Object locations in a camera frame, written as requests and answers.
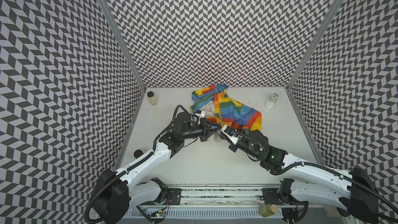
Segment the rainbow coloured jacket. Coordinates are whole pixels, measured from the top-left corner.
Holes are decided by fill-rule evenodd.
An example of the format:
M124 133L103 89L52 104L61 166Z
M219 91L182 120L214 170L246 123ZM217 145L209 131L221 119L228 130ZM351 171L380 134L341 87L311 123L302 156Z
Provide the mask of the rainbow coloured jacket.
M207 118L210 122L228 125L249 134L262 130L261 112L231 99L227 95L228 86L215 85L192 92L193 113Z

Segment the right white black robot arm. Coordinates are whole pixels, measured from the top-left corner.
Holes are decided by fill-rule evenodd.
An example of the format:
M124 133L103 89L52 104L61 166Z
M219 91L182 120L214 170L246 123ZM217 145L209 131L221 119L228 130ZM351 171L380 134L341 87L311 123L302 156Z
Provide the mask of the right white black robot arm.
M283 149L271 146L260 131L249 134L226 125L221 135L229 149L242 150L271 175L287 175L278 195L282 203L314 202L338 208L345 215L369 224L381 219L398 222L398 208L379 194L366 170L339 170L301 159Z

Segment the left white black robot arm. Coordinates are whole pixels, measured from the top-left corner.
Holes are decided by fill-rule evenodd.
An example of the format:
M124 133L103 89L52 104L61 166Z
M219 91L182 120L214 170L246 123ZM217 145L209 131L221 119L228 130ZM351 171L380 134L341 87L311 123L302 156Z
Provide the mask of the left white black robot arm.
M163 203L167 185L158 178L144 184L141 180L181 151L186 139L205 142L221 128L221 124L191 113L175 114L169 125L156 136L151 150L125 167L115 171L107 169L100 174L84 212L85 223L116 224L132 205L153 201Z

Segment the black-lid jar back left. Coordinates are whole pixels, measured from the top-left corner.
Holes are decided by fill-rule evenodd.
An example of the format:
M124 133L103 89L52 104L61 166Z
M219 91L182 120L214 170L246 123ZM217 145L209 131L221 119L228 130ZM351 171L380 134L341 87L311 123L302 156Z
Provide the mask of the black-lid jar back left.
M153 91L147 92L147 98L151 105L156 106L158 103L157 97Z

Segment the black-lid jar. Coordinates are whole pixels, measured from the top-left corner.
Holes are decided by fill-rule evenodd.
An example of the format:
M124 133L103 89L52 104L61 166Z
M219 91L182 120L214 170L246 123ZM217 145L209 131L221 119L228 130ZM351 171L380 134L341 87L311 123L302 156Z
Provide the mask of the black-lid jar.
M147 92L147 98L151 105L156 106L158 103L157 97L153 91Z
M135 159L138 159L143 154L144 154L144 152L141 149L137 149L136 151L134 151L133 156L134 156Z

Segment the white bottle back right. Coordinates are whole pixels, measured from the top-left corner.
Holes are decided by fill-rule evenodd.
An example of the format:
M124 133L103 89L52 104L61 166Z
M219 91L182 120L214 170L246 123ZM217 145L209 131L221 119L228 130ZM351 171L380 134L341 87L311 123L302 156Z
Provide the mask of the white bottle back right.
M278 95L275 94L275 93L273 93L273 94L268 98L268 100L265 102L265 107L266 107L268 110L273 110L273 109L275 108L275 105L276 105L276 103L277 103L277 100L278 100Z

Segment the black-lid jar front left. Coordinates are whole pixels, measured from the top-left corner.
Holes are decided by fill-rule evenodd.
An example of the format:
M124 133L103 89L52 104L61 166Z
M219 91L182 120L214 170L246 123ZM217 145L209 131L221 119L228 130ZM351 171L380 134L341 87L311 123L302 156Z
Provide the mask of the black-lid jar front left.
M133 156L134 156L135 159L138 159L143 154L144 154L144 152L141 149L137 149L136 151L134 151Z

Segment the small green circuit board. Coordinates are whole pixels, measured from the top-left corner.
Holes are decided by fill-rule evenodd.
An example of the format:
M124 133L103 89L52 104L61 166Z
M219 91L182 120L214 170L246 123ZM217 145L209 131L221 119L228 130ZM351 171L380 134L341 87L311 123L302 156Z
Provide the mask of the small green circuit board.
M154 212L150 215L152 218L165 218L165 213L164 212Z

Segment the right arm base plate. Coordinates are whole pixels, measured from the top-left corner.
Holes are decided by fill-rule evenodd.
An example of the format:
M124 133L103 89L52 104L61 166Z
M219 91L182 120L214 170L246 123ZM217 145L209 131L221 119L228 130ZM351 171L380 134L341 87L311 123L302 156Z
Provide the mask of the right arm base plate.
M279 192L278 188L263 188L262 190L262 197L260 200L264 201L265 204L275 204L275 205L298 205L304 206L304 201L298 201L295 199L291 191L288 190L287 192Z

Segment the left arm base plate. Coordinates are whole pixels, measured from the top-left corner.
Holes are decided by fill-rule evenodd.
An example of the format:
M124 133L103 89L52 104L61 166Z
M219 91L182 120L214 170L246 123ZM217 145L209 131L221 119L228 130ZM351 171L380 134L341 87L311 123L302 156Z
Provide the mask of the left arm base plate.
M181 188L168 188L166 199L169 205L171 206L180 205L181 193L182 193Z

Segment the tan-lid jar on rail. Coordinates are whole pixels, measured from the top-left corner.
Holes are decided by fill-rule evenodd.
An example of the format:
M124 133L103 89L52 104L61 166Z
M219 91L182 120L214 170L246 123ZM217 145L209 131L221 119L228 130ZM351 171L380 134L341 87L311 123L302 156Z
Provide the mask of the tan-lid jar on rail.
M275 204L262 205L259 208L259 214L262 217L271 217L278 213L278 207Z

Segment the aluminium front rail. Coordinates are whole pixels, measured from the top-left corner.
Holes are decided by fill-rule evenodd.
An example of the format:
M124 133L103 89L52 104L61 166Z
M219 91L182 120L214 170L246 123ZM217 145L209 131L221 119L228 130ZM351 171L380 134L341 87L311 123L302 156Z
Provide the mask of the aluminium front rail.
M137 205L166 205L167 189L175 188L169 186L167 189L158 189L154 182L140 184L133 188L127 198L127 208ZM265 204L260 200L263 188L278 188L279 192L291 191L292 196L298 201L309 204L330 205L345 208L344 198L337 192L316 186L314 184L300 183L295 181L291 188L283 189L279 185L265 186L198 186L178 187L182 189L180 205L187 206L254 206Z

